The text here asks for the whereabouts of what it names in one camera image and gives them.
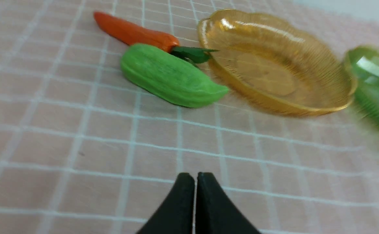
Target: table surface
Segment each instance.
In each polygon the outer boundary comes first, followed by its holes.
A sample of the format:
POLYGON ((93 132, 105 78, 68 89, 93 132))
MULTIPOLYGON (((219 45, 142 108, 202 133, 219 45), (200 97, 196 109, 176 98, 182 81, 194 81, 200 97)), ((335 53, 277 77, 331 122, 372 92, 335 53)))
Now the table surface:
POLYGON ((170 105, 125 80, 127 46, 92 18, 198 46, 197 22, 222 8, 285 18, 338 56, 379 46, 374 22, 282 0, 0 0, 0 234, 131 234, 177 173, 199 171, 264 234, 379 233, 379 137, 370 146, 349 109, 298 120, 231 95, 170 105))

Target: toy carrot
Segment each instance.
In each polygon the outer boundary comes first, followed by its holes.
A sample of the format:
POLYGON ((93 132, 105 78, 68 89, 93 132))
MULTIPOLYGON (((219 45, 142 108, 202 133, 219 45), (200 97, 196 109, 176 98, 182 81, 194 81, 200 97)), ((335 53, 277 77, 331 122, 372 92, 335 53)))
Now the toy carrot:
POLYGON ((143 28, 104 12, 94 12, 94 19, 102 31, 128 46, 136 43, 155 46, 192 64, 208 61, 210 59, 209 52, 216 51, 214 49, 179 46, 179 40, 169 33, 143 28))

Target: toy cucumber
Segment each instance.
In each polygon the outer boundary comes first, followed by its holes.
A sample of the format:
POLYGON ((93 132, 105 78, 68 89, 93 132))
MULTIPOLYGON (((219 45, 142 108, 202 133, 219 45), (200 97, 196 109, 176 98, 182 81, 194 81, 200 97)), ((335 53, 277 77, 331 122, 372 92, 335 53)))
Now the toy cucumber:
POLYGON ((214 83, 189 62, 151 45, 130 46, 121 58, 120 67, 133 84, 172 104, 188 108, 210 105, 229 90, 214 83))

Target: glass dish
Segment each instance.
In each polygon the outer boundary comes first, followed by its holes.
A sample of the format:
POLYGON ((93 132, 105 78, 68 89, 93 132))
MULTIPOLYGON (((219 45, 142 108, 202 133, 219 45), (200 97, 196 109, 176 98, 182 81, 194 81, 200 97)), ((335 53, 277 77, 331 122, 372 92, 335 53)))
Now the glass dish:
POLYGON ((346 108, 357 82, 331 50, 287 21, 224 9, 198 24, 209 65, 223 83, 268 111, 293 116, 346 108))

